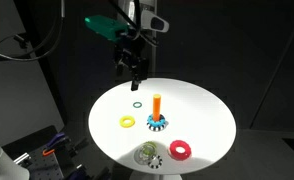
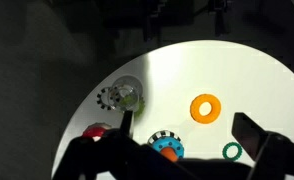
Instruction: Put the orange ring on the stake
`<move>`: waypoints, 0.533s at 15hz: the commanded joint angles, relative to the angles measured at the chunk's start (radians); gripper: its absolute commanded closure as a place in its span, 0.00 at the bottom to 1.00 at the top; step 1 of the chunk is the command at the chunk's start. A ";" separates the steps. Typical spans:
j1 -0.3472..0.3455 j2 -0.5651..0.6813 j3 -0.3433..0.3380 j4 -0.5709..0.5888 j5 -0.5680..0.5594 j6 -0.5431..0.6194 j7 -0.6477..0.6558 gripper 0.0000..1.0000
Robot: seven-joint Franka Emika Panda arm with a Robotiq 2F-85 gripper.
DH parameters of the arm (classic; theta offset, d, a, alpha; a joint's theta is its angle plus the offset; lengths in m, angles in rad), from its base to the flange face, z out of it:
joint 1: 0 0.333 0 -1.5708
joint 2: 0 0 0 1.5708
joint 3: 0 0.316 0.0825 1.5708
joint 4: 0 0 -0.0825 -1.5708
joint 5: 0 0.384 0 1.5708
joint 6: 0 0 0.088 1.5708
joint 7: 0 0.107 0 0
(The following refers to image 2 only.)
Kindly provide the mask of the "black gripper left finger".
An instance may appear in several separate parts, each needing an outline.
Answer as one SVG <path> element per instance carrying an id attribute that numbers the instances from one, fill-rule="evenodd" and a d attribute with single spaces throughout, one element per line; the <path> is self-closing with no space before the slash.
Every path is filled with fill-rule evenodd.
<path id="1" fill-rule="evenodd" d="M 125 111 L 120 125 L 120 132 L 128 137 L 133 136 L 134 112 Z"/>

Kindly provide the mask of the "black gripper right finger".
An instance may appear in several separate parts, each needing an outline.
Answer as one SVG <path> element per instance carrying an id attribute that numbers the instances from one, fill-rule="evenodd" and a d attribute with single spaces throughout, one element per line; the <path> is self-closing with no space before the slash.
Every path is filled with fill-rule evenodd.
<path id="1" fill-rule="evenodd" d="M 236 112 L 231 133 L 249 157 L 255 161 L 268 133 L 243 112 Z"/>

